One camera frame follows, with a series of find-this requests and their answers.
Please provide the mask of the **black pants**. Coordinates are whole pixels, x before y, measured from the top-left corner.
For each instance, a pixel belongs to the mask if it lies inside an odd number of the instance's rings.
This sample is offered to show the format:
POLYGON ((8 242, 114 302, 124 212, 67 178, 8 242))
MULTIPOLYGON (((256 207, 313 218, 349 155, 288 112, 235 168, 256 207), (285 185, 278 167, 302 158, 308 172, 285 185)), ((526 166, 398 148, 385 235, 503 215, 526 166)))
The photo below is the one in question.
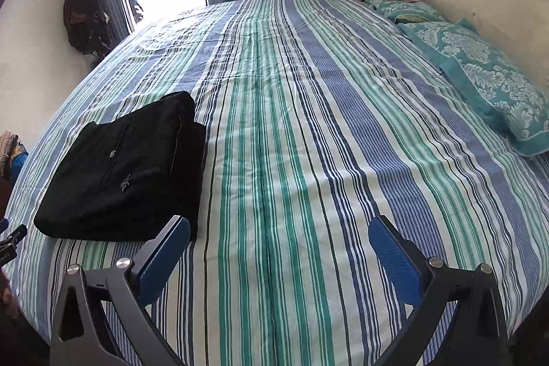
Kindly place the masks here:
POLYGON ((195 117, 181 91, 86 125, 55 170, 36 228, 58 239, 147 241, 179 215, 196 236, 206 128, 195 117))

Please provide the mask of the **colourful clothes stack left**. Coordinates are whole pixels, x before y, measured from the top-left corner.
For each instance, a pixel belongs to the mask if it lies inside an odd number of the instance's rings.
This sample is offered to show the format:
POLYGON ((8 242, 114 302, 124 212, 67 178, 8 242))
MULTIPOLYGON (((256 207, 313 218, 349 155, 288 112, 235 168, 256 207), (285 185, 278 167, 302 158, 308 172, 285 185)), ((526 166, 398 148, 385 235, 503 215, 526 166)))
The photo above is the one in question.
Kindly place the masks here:
POLYGON ((5 131, 1 135, 1 178, 14 184, 28 157, 28 151, 17 134, 5 131))

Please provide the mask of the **teal patterned pillow near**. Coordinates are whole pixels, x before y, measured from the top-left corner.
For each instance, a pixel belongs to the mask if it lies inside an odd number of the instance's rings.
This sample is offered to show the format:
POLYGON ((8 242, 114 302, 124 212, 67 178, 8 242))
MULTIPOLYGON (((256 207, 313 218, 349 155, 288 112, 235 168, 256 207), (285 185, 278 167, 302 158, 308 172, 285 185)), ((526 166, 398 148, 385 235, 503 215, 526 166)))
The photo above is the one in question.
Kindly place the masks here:
POLYGON ((548 151, 548 97, 467 20, 400 23, 421 50, 493 130, 522 156, 548 151))

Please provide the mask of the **teal patterned pillow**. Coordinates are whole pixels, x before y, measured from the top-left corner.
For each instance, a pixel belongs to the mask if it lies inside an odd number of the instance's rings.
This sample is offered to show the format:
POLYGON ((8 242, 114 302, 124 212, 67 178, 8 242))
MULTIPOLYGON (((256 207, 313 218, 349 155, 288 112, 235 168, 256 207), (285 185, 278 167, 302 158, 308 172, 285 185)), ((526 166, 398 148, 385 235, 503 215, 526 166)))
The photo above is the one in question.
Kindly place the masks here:
POLYGON ((395 24, 446 20, 435 8, 423 1, 365 0, 365 2, 395 24))
POLYGON ((493 130, 522 156, 548 151, 548 97, 467 20, 400 23, 421 50, 493 130))

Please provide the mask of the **dark hanging clothes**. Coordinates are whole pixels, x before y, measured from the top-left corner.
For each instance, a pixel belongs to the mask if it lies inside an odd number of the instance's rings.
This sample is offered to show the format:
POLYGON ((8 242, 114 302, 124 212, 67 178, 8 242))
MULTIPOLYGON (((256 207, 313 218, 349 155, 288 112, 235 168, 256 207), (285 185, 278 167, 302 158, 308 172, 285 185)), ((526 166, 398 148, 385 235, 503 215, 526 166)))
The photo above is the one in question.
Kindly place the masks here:
POLYGON ((64 0, 63 23, 71 46, 103 60, 111 51, 108 16, 98 0, 64 0))

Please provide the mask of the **striped blue green bedsheet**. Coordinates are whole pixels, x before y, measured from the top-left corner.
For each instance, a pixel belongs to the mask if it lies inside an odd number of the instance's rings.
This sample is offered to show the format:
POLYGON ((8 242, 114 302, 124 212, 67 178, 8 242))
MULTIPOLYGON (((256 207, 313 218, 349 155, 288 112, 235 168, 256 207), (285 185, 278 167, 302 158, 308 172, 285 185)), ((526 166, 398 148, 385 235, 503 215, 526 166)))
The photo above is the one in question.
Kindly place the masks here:
POLYGON ((548 286, 548 160, 523 158, 390 21, 353 0, 245 0, 134 33, 70 94, 8 203, 30 225, 89 122, 174 91, 206 128, 198 236, 149 313, 188 365, 370 365, 405 307, 387 216, 498 279, 516 330, 548 286))

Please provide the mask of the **teal patterned pillow far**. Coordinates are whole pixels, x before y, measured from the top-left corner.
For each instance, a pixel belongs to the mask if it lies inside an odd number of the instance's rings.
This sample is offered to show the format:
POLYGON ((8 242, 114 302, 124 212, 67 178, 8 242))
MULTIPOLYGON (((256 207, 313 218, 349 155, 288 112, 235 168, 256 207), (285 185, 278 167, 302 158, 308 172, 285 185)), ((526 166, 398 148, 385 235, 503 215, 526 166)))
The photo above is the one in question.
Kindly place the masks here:
POLYGON ((435 8, 423 1, 365 0, 365 2, 395 24, 446 20, 435 8))

